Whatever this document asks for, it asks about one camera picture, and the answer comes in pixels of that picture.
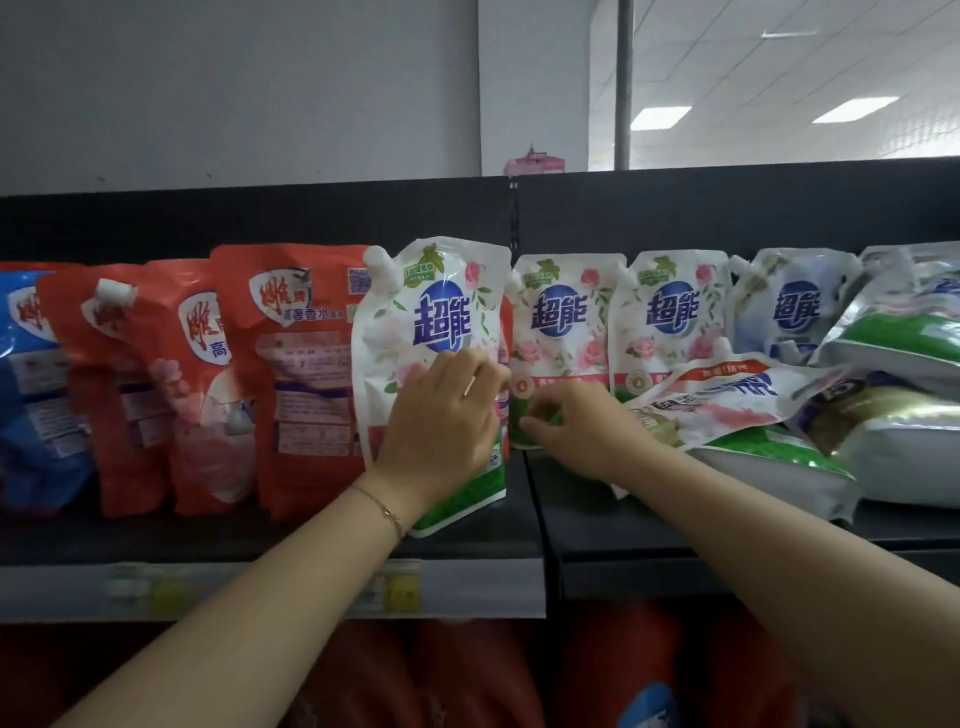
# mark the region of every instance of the green leaf illustration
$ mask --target green leaf illustration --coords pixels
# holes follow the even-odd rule
[[[667,271],[671,276],[677,275],[677,264],[670,259],[669,255],[660,255],[654,258],[658,271]]]

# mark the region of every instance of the white wall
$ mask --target white wall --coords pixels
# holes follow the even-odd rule
[[[0,194],[476,175],[476,0],[0,0],[0,99]]]
[[[588,160],[589,40],[595,0],[478,0],[484,175],[538,152]]]

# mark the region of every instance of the red detergent pouch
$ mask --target red detergent pouch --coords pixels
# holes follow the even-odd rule
[[[153,260],[140,268],[135,285],[100,279],[96,294],[126,309],[124,338],[174,410],[177,512],[232,509],[253,489],[253,423],[231,366],[212,263]]]
[[[256,403],[257,488],[307,519],[363,471],[350,370],[367,246],[224,245],[210,261],[238,373]]]
[[[124,309],[95,296],[97,281],[132,283],[140,266],[72,266],[36,281],[43,311],[67,353],[67,395],[85,418],[105,516],[149,513],[170,492],[173,410],[124,341]]]

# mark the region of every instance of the woman's right hand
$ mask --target woman's right hand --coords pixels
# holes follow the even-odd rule
[[[563,421],[551,425],[560,410]],[[566,379],[534,392],[520,426],[568,469],[615,483],[627,455],[672,451],[597,381]]]

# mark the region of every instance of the white spout cap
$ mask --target white spout cap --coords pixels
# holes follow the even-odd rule
[[[136,286],[119,280],[100,279],[93,296],[103,303],[129,308],[136,300]]]

